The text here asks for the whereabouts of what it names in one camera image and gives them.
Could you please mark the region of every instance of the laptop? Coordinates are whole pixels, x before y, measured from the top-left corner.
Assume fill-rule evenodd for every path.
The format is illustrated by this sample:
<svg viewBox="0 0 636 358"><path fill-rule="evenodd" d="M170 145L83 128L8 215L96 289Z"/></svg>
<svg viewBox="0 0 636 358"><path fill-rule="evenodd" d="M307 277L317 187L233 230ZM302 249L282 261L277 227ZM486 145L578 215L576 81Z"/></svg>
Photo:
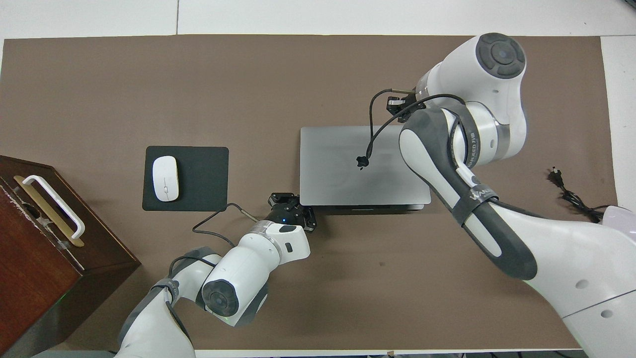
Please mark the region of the laptop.
<svg viewBox="0 0 636 358"><path fill-rule="evenodd" d="M420 210L431 191L406 166L399 151L401 125L388 125L373 142L370 165L360 170L368 126L302 127L300 203L329 210Z"/></svg>

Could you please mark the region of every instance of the white mouse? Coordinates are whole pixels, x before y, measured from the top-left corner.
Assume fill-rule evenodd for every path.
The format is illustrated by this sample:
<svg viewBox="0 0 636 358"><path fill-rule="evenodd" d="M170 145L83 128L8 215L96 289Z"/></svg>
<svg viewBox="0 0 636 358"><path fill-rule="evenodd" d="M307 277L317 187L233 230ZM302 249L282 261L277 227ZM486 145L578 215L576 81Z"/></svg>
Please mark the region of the white mouse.
<svg viewBox="0 0 636 358"><path fill-rule="evenodd" d="M177 159L166 155L153 163L153 185L155 195L161 201L173 201L179 197L179 177Z"/></svg>

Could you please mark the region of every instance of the black mouse pad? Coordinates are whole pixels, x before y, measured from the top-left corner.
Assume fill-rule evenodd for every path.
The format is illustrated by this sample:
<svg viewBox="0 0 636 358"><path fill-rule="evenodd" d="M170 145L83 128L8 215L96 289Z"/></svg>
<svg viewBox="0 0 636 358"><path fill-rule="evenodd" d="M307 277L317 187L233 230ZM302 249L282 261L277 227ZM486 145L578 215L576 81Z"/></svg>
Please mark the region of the black mouse pad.
<svg viewBox="0 0 636 358"><path fill-rule="evenodd" d="M173 201L157 199L153 186L153 163L164 155L177 159L179 197ZM148 147L142 208L148 211L225 209L228 201L228 158L226 147Z"/></svg>

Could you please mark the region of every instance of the handle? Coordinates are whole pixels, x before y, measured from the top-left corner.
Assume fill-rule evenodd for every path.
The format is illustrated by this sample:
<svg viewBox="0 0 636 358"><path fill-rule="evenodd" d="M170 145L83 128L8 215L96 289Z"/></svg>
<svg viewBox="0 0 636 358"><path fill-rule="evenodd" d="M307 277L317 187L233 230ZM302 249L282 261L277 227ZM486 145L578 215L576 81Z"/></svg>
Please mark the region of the handle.
<svg viewBox="0 0 636 358"><path fill-rule="evenodd" d="M47 183L46 180L42 178L41 176L29 175L26 179L22 181L22 183L26 185L30 185L34 180L37 181L40 185L42 185L42 188L46 190L48 195L50 195L53 198L53 200L55 200L55 202L62 208L62 210L64 210L66 215L68 215L71 218L71 220L73 220L75 225L78 227L77 230L75 230L75 233L73 233L73 235L71 236L71 238L73 239L79 238L84 233L84 228L85 228L84 222L80 219L79 216L77 216L77 214L75 214L73 209L71 209L66 204L66 202L55 192L55 190L51 187L51 185L49 185L49 183Z"/></svg>

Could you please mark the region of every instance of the wooden box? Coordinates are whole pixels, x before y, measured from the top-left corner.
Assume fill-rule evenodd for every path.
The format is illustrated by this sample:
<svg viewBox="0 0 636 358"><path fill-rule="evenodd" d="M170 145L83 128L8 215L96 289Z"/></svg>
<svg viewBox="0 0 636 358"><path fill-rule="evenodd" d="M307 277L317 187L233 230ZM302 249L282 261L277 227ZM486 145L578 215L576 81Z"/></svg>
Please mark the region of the wooden box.
<svg viewBox="0 0 636 358"><path fill-rule="evenodd" d="M55 169L0 155L2 358L64 341L139 265Z"/></svg>

